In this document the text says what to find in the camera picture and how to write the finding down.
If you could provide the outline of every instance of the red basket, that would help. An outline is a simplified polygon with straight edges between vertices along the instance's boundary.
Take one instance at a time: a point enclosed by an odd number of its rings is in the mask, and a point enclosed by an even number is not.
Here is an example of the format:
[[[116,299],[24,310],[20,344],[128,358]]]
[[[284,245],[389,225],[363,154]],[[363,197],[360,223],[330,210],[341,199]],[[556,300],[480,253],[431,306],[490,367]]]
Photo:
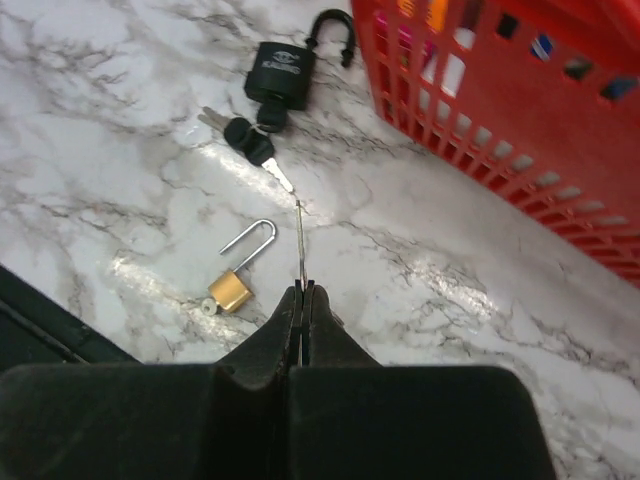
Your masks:
[[[378,115],[640,286],[640,0],[352,4]]]

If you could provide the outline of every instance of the yellow object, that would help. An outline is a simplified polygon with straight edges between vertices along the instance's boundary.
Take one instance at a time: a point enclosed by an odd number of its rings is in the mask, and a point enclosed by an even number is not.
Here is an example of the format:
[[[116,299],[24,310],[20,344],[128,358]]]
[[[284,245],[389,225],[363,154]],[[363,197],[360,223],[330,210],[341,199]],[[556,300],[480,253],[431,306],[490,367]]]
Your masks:
[[[427,25],[436,32],[442,30],[444,28],[444,20],[447,16],[449,0],[398,0],[398,8],[408,17],[413,17],[416,1],[429,2],[426,18]]]
[[[216,303],[227,313],[233,313],[252,297],[242,280],[228,270],[218,280],[209,285],[209,293]]]

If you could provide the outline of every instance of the padlock body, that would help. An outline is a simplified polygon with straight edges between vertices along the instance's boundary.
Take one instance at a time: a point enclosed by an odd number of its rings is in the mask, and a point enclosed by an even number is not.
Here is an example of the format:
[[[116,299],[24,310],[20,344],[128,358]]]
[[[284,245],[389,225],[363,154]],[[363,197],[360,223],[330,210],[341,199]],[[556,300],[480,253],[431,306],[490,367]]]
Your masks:
[[[244,91],[256,102],[275,98],[281,99],[289,110],[304,110],[315,62],[315,53],[306,48],[262,42]]]
[[[209,293],[227,313],[235,312],[253,295],[231,270],[209,285]]]

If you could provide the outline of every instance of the white marble countertop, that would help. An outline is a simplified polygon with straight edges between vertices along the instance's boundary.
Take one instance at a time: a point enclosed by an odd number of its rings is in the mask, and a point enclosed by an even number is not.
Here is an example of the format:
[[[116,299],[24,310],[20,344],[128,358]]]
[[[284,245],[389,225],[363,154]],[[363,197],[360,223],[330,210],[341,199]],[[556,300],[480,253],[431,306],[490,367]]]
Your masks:
[[[255,118],[257,43],[302,45],[344,0],[0,0],[0,262],[145,362],[211,362],[297,275],[294,199],[201,124]],[[499,364],[533,394],[560,478],[640,478],[640,293],[373,113],[323,30],[311,105],[274,137],[309,277],[385,364]],[[255,298],[206,316],[207,286]]]

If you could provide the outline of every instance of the open padlock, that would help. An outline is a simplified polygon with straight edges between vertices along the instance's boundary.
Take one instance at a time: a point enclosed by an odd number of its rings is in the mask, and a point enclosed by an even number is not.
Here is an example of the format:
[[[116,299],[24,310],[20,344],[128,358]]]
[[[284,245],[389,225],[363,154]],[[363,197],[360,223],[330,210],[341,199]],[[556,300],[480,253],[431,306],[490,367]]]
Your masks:
[[[276,234],[278,233],[275,224],[271,220],[267,220],[264,218],[261,220],[256,220],[237,237],[235,237],[224,247],[222,247],[219,252],[222,255],[223,253],[228,251],[236,243],[242,240],[247,234],[255,230],[259,225],[268,225],[269,227],[271,227],[271,235],[265,240],[262,245],[254,250],[251,255],[240,262],[240,264],[236,268],[226,271],[220,278],[209,285],[209,293],[213,297],[213,300],[215,300],[216,305],[214,308],[212,308],[212,305],[209,305],[209,303],[213,302],[211,302],[210,299],[208,299],[208,301],[205,300],[202,306],[205,313],[215,313],[218,307],[227,313],[233,313],[253,295],[251,293],[251,290],[249,290],[249,288],[244,283],[242,283],[242,280],[240,280],[236,273],[247,263],[253,260],[258,254],[264,251],[264,249],[267,248],[267,246],[275,240]]]

